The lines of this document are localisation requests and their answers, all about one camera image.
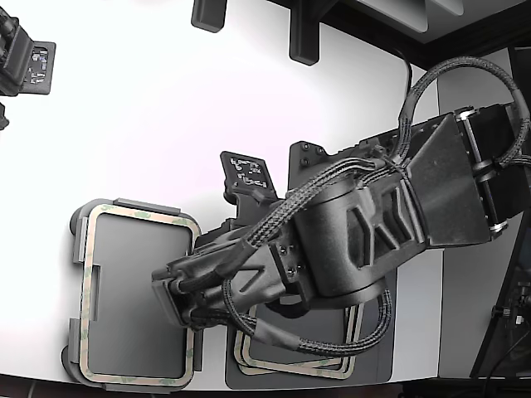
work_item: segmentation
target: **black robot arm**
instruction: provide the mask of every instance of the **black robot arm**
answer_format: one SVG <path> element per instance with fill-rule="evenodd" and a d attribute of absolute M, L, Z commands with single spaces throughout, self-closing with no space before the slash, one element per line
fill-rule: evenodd
<path fill-rule="evenodd" d="M 514 103 L 460 109 L 412 126 L 422 92 L 441 73 L 487 70 Z M 263 160 L 223 153 L 225 198 L 237 218 L 197 239 L 190 256 L 153 273 L 153 289 L 175 324 L 233 324 L 294 351 L 352 356 L 378 344 L 391 322 L 385 275 L 427 249 L 495 239 L 531 205 L 522 154 L 529 111 L 498 66 L 460 57 L 428 71 L 410 90 L 396 130 L 328 155 L 311 143 L 290 149 L 289 191 L 275 193 Z M 283 305 L 280 297 L 300 296 Z M 349 344 L 312 342 L 246 315 L 266 303 L 287 318 L 314 308 L 379 302 L 379 322 Z"/>

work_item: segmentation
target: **gray wall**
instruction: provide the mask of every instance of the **gray wall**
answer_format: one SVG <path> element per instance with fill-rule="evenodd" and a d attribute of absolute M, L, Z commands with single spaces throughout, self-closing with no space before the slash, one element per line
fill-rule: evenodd
<path fill-rule="evenodd" d="M 509 53 L 486 57 L 511 73 Z M 475 107 L 512 101 L 503 83 L 476 69 L 453 70 L 438 81 L 442 114 L 467 105 Z M 441 377 L 468 377 L 489 325 L 490 310 L 504 280 L 521 216 L 487 245 L 445 250 L 441 325 Z"/>

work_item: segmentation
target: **white table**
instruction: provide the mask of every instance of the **white table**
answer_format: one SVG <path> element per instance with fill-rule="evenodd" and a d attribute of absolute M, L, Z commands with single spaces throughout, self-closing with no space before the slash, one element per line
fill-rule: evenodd
<path fill-rule="evenodd" d="M 266 159 L 282 194 L 293 142 L 332 153 L 397 124 L 400 60 L 322 27 L 319 64 L 295 63 L 289 13 L 265 0 L 231 0 L 217 35 L 191 26 L 192 0 L 2 6 L 57 53 L 50 96 L 2 99 L 0 374 L 70 381 L 60 352 L 80 307 L 68 231 L 78 206 L 177 206 L 209 231 L 235 214 L 222 150 Z M 436 89 L 425 96 L 419 119 L 437 114 Z M 439 252 L 400 269 L 393 380 L 436 375 L 440 310 Z M 224 352 L 224 329 L 208 330 L 189 389 L 227 388 Z"/>

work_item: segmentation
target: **bracket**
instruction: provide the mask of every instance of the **bracket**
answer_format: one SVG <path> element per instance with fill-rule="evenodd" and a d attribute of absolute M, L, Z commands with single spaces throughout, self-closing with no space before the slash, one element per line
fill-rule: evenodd
<path fill-rule="evenodd" d="M 319 60 L 319 23 L 338 0 L 294 0 L 290 7 L 290 58 L 311 66 Z M 192 25 L 212 33 L 225 25 L 227 0 L 194 0 Z"/>
<path fill-rule="evenodd" d="M 194 0 L 192 25 L 218 33 L 225 26 L 227 0 Z"/>

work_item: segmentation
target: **black shelf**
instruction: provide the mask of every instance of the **black shelf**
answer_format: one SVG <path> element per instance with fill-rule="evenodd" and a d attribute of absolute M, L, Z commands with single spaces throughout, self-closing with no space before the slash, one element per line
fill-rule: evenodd
<path fill-rule="evenodd" d="M 426 44 L 339 0 L 267 1 L 290 9 L 290 58 L 308 66 L 319 61 L 321 22 L 391 54 L 400 51 L 425 70 L 454 56 L 485 56 L 531 40 L 531 2 L 527 1 Z M 195 0 L 192 24 L 219 32 L 225 25 L 226 10 L 227 0 Z"/>

